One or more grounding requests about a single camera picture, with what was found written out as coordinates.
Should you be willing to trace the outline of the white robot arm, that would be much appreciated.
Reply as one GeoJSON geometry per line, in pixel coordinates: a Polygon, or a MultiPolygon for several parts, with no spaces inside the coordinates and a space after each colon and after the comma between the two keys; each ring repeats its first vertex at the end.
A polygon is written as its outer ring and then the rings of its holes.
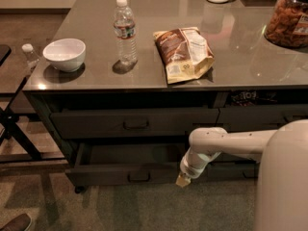
{"type": "Polygon", "coordinates": [[[308,120],[277,130],[228,133],[198,128],[189,136],[176,184],[185,187],[220,153],[260,156],[253,231],[308,231],[308,120]]]}

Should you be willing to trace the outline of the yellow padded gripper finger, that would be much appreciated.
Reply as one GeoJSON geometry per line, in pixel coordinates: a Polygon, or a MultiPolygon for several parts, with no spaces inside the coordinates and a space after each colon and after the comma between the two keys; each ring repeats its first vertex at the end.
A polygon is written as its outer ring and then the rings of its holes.
{"type": "Polygon", "coordinates": [[[176,185],[185,188],[191,183],[191,178],[188,177],[186,174],[179,174],[176,179],[176,185]]]}

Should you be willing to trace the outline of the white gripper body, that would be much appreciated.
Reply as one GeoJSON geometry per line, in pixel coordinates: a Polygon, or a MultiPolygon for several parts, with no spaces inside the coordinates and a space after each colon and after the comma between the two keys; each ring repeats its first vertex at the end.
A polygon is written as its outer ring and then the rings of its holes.
{"type": "Polygon", "coordinates": [[[196,179],[206,166],[219,155],[219,152],[210,154],[197,153],[190,148],[181,160],[179,175],[185,179],[196,179]]]}

